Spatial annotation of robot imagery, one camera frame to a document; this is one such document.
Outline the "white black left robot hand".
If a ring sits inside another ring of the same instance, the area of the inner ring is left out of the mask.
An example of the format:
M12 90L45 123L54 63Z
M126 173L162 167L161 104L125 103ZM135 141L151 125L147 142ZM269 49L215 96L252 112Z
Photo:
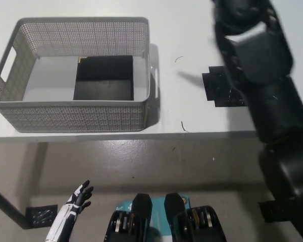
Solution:
M67 242L70 240L78 215L91 205L88 200L92 196L93 187L89 187L89 184L89 180L81 184L61 207L45 241Z

